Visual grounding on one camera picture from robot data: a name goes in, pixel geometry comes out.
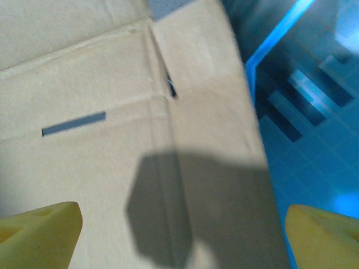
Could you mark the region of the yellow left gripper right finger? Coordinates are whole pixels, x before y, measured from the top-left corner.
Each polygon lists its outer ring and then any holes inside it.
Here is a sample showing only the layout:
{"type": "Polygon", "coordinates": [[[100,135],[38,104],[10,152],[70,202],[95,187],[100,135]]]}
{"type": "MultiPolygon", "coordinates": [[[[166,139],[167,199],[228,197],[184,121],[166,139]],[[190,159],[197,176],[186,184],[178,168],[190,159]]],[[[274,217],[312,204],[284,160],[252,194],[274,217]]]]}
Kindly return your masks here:
{"type": "Polygon", "coordinates": [[[358,219],[290,205],[285,229],[298,268],[358,268],[358,219]]]}

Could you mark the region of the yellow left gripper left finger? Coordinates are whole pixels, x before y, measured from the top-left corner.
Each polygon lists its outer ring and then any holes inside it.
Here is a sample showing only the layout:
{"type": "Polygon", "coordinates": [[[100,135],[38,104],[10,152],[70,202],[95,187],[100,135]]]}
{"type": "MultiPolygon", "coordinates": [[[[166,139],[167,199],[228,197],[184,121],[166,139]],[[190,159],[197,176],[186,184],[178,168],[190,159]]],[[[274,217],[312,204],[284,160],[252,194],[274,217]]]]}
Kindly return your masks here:
{"type": "Polygon", "coordinates": [[[1,268],[68,268],[82,223],[74,201],[1,219],[1,268]]]}

